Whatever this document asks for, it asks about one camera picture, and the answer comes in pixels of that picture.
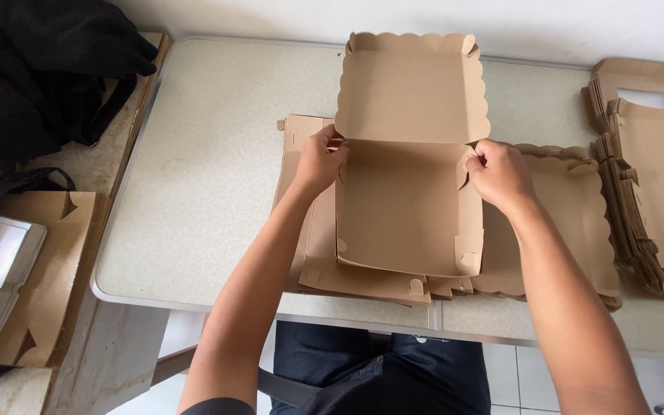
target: white table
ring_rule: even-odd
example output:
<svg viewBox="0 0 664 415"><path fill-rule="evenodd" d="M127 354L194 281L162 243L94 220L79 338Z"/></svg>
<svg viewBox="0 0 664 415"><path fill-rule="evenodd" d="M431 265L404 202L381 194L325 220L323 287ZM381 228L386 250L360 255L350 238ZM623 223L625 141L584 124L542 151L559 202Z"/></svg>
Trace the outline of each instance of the white table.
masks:
<svg viewBox="0 0 664 415"><path fill-rule="evenodd" d="M173 46L91 277L98 298L208 312L270 212L281 167L276 120L333 118L342 46L189 39ZM484 58L491 138L587 146L586 68ZM630 351L664 358L664 301L613 314ZM284 293L278 319L536 345L527 304L485 296L410 309Z"/></svg>

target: window cutout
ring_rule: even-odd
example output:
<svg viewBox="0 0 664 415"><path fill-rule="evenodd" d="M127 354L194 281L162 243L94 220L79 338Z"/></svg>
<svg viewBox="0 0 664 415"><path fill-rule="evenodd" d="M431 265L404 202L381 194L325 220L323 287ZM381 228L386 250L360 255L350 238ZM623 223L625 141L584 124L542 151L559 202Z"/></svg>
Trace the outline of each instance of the window cutout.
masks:
<svg viewBox="0 0 664 415"><path fill-rule="evenodd" d="M624 88L617 88L616 90L619 97L631 103L664 109L664 92L626 90Z"/></svg>

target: cardboard box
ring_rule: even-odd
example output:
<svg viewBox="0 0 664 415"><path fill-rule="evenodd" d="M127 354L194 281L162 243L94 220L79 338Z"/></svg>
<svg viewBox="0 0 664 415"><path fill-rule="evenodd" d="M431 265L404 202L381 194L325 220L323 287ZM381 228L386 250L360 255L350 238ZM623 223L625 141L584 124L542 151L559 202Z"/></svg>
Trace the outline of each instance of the cardboard box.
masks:
<svg viewBox="0 0 664 415"><path fill-rule="evenodd" d="M68 350L108 197L31 191L0 199L0 216L47 228L38 258L0 333L0 365L58 367Z"/></svg>
<svg viewBox="0 0 664 415"><path fill-rule="evenodd" d="M283 160L273 206L278 204L294 179L304 141L333 120L289 115L278 122L283 130ZM400 272L365 269L337 264L335 256L335 187L314 200L302 226L291 264L286 292L391 301L407 306L432 303L427 279Z"/></svg>
<svg viewBox="0 0 664 415"><path fill-rule="evenodd" d="M664 94L664 63L607 58L581 93L586 116L600 133L604 194L617 259L627 285L664 297L664 109L619 98L619 90Z"/></svg>
<svg viewBox="0 0 664 415"><path fill-rule="evenodd" d="M601 195L598 163L582 148L517 146L532 172L535 192L568 249L608 309L621 307L619 276L613 267L606 202ZM483 203L483 271L471 278L475 293L526 300L519 243L511 223L497 208Z"/></svg>
<svg viewBox="0 0 664 415"><path fill-rule="evenodd" d="M337 131L350 157L335 182L337 261L438 277L480 271L480 197L463 161L488 137L472 35L353 33Z"/></svg>

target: hand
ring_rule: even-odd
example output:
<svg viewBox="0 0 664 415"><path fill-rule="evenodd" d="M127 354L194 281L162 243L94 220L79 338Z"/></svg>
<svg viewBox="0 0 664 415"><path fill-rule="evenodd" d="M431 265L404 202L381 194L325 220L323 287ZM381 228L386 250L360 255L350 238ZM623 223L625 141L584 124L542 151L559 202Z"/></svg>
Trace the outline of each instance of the hand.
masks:
<svg viewBox="0 0 664 415"><path fill-rule="evenodd" d="M350 149L334 124L322 128L306 139L301 150L299 168L291 184L312 200L330 187L337 178L339 166L347 160Z"/></svg>
<svg viewBox="0 0 664 415"><path fill-rule="evenodd" d="M482 139L475 152L478 156L470 156L465 165L484 201L499 208L507 217L525 203L537 201L529 166L519 150Z"/></svg>

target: white wall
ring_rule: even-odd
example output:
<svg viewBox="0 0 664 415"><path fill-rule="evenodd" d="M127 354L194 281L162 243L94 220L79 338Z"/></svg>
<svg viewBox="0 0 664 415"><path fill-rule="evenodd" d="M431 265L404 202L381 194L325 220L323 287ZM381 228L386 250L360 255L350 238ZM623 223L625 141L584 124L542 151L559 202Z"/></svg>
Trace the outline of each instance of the white wall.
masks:
<svg viewBox="0 0 664 415"><path fill-rule="evenodd" d="M345 43L350 32L473 33L485 55L664 61L660 0L112 0L140 28Z"/></svg>

